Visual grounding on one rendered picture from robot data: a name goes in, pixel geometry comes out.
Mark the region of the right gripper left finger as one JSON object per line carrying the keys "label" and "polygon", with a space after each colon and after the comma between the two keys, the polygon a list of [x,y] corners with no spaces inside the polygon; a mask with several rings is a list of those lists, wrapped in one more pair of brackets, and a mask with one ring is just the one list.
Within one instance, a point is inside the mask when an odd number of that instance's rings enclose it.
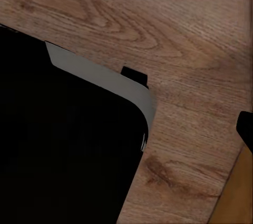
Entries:
{"label": "right gripper left finger", "polygon": [[3,172],[26,132],[27,123],[22,111],[0,118],[0,174]]}

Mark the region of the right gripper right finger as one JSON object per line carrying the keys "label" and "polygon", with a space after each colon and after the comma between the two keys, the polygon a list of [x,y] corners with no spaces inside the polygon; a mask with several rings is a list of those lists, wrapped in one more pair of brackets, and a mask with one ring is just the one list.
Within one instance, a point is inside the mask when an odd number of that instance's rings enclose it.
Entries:
{"label": "right gripper right finger", "polygon": [[253,113],[241,111],[236,130],[253,154]]}

